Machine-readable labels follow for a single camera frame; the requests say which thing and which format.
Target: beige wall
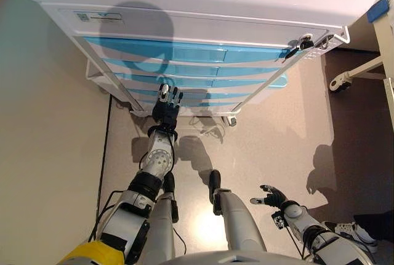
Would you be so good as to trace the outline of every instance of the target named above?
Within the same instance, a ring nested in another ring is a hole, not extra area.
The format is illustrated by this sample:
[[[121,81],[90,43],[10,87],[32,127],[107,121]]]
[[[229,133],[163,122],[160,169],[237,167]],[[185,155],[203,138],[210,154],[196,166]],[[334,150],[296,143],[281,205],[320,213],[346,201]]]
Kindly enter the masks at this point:
[[[0,0],[0,264],[55,264],[94,224],[108,95],[41,8]]]

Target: white sticker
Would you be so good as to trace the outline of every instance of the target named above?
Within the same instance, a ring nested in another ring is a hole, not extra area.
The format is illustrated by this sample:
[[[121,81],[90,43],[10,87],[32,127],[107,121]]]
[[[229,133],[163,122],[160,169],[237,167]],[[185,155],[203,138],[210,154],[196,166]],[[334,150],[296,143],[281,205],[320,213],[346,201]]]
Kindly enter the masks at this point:
[[[120,23],[123,24],[121,14],[114,14],[111,12],[85,12],[74,11],[78,19],[82,22],[95,23]]]

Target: drawer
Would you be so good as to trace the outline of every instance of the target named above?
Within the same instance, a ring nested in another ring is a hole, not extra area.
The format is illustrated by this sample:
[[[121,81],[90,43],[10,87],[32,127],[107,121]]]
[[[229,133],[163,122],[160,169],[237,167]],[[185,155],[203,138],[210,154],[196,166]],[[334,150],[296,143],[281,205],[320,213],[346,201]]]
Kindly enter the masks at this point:
[[[261,67],[220,67],[179,65],[174,63],[130,62],[125,60],[104,59],[114,73],[174,77],[269,79],[279,68]]]
[[[144,111],[151,112],[155,106],[154,102],[139,102]],[[199,103],[198,105],[186,105],[182,104],[179,115],[192,116],[192,115],[207,115],[210,114],[220,114],[231,112],[239,103],[227,103],[227,102],[217,102],[217,103]]]
[[[122,38],[84,37],[103,58],[125,59],[132,54],[140,58],[175,60],[194,63],[240,63],[284,58],[289,49],[246,47],[153,41]]]
[[[142,75],[129,75],[115,73],[126,89],[143,89],[147,91],[157,91],[162,83],[170,86],[178,86],[180,89],[187,89],[189,92],[208,93],[252,93],[259,88],[266,79],[197,79],[197,78],[171,78]],[[280,76],[270,87],[283,88],[287,84],[285,75]]]
[[[141,89],[128,89],[131,96],[135,98],[137,101],[145,101],[145,102],[156,102],[158,99],[157,91],[144,91]],[[226,102],[226,103],[240,103],[244,101],[249,94],[237,94],[237,93],[227,93],[227,94],[213,94],[207,93],[204,90],[200,92],[188,92],[188,90],[182,90],[183,99],[182,105],[195,105],[200,103],[218,103],[218,102]]]

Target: shoe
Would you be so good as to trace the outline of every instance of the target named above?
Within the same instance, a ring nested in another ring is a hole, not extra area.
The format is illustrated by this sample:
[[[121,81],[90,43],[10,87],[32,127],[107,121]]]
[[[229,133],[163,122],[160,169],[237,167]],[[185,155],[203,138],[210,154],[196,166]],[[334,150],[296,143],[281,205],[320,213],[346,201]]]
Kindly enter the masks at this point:
[[[326,226],[329,230],[333,231],[333,233],[339,234],[340,236],[351,240],[352,242],[355,243],[356,246],[358,246],[360,249],[363,251],[368,250],[371,253],[376,253],[377,252],[377,241],[374,240],[372,242],[367,242],[364,239],[362,239],[356,232],[357,229],[357,224],[356,222],[352,223],[333,223],[333,222],[322,222],[324,226]]]
[[[221,184],[221,177],[220,172],[216,169],[211,171],[209,174],[209,201],[213,204],[214,203],[214,192],[216,189],[220,188]]]

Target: wheel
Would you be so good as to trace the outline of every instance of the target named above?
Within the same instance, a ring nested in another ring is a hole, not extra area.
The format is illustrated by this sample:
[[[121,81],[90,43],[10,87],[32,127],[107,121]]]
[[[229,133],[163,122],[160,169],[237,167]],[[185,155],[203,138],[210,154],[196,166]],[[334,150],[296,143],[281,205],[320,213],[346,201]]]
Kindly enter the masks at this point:
[[[348,72],[336,76],[329,85],[331,92],[340,92],[348,89],[352,85],[352,79],[348,76]]]
[[[227,126],[231,126],[231,127],[236,126],[236,117],[235,116],[223,116],[222,120]]]

